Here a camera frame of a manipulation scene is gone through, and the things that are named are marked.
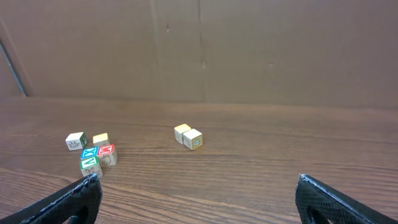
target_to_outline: brown cardboard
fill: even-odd
[[[20,96],[17,83],[8,67],[6,58],[0,51],[0,96]]]
[[[397,9],[388,0],[3,0],[0,18],[31,96],[396,108]]]

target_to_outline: white block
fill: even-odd
[[[66,138],[65,141],[67,142],[68,149],[71,151],[84,149],[87,145],[87,138],[84,132],[72,133]]]
[[[191,130],[191,127],[189,127],[187,124],[181,124],[180,126],[174,128],[175,138],[180,144],[184,144],[183,133],[189,130]]]
[[[106,146],[108,144],[111,144],[108,138],[108,134],[104,133],[104,134],[99,134],[97,136],[93,137],[93,144],[94,146]]]
[[[184,145],[191,150],[197,149],[203,145],[203,135],[196,129],[191,129],[183,134]]]
[[[98,174],[98,177],[103,176],[102,169],[100,163],[98,162],[97,157],[91,157],[89,159],[80,161],[80,170],[81,173],[83,174],[83,177],[93,173]]]
[[[118,163],[118,155],[113,144],[99,147],[97,158],[101,167],[113,166]]]

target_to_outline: cardboard wall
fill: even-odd
[[[398,107],[395,0],[2,0],[30,96]]]
[[[8,67],[6,58],[0,52],[0,97],[2,96],[20,96],[17,83]]]

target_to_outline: blue block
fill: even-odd
[[[84,149],[83,152],[81,152],[80,160],[96,156],[97,152],[98,152],[98,147],[91,147],[88,149]]]

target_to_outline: table surface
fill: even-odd
[[[118,152],[97,223],[299,223],[299,174],[398,219],[398,111],[4,98],[0,124],[0,218],[81,178],[65,138],[84,131]]]

